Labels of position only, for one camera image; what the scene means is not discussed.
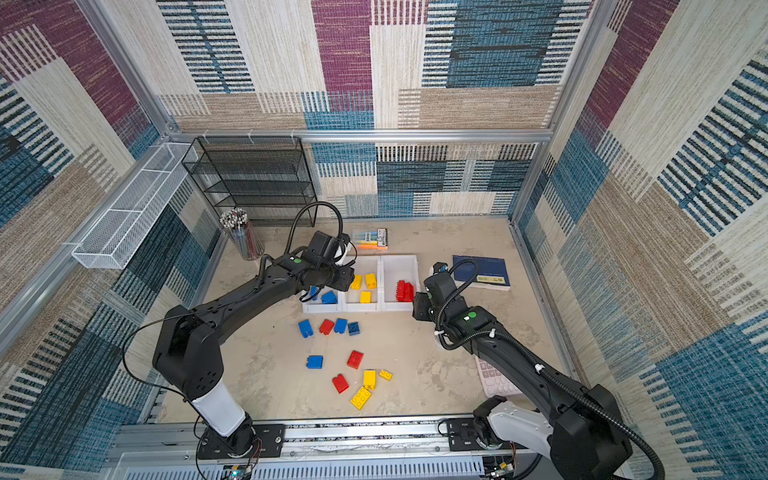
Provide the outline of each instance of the white wire mesh basket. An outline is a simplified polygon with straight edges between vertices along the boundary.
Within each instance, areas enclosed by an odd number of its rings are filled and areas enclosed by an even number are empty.
[[[124,269],[195,161],[189,144],[166,143],[138,171],[125,191],[85,234],[72,256],[85,268]]]

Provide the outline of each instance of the mounting plate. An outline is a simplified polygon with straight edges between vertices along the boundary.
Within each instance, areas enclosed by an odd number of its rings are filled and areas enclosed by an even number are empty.
[[[256,437],[261,439],[260,457],[279,458],[283,451],[286,426],[283,423],[267,423],[254,425],[253,428],[256,430]],[[215,443],[206,442],[206,445],[203,445],[201,442],[200,448],[197,449],[197,458],[200,460],[232,459],[226,452],[218,449]]]

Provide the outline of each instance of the book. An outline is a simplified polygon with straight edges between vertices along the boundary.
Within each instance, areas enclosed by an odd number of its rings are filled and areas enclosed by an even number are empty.
[[[509,275],[507,274],[507,264],[503,258],[489,257],[464,257],[461,255],[453,256],[453,264],[456,265],[461,260],[469,258],[478,264],[477,279],[469,286],[478,288],[488,288],[491,290],[509,290]],[[453,280],[456,285],[461,285],[472,275],[472,265],[465,263],[453,272]]]
[[[364,232],[353,231],[352,241],[361,250],[387,250],[389,245],[386,228]]]

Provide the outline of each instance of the black wire mesh shelf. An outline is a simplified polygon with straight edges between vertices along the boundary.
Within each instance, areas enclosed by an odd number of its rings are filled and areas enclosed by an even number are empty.
[[[198,137],[197,161],[184,168],[220,214],[243,208],[256,225],[290,225],[317,200],[301,140],[291,137]],[[317,207],[299,225],[314,227]]]

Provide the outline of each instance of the red lego brick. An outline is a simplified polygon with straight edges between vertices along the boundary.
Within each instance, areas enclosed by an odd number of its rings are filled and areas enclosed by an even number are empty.
[[[406,282],[405,280],[398,280],[397,282],[397,292],[395,293],[395,298],[398,302],[403,302],[403,295],[406,292]]]
[[[395,296],[398,302],[411,303],[413,301],[414,295],[415,295],[415,292],[413,289],[413,285],[410,282],[406,282],[405,280],[400,280],[397,283],[397,293],[395,294]]]
[[[344,375],[341,373],[338,376],[333,377],[333,380],[331,381],[333,382],[333,386],[336,387],[336,391],[338,393],[341,393],[349,388],[349,383],[346,382]]]
[[[362,353],[353,350],[352,354],[349,356],[349,360],[346,361],[346,364],[357,370],[360,367],[360,362],[362,362]]]
[[[413,297],[415,296],[415,292],[413,289],[413,285],[411,283],[406,283],[405,292],[402,295],[402,301],[412,303]]]
[[[323,321],[323,324],[320,326],[320,329],[319,329],[320,333],[322,333],[323,335],[328,335],[329,333],[331,333],[331,330],[333,330],[333,325],[334,325],[333,322],[331,322],[328,319],[325,319]]]

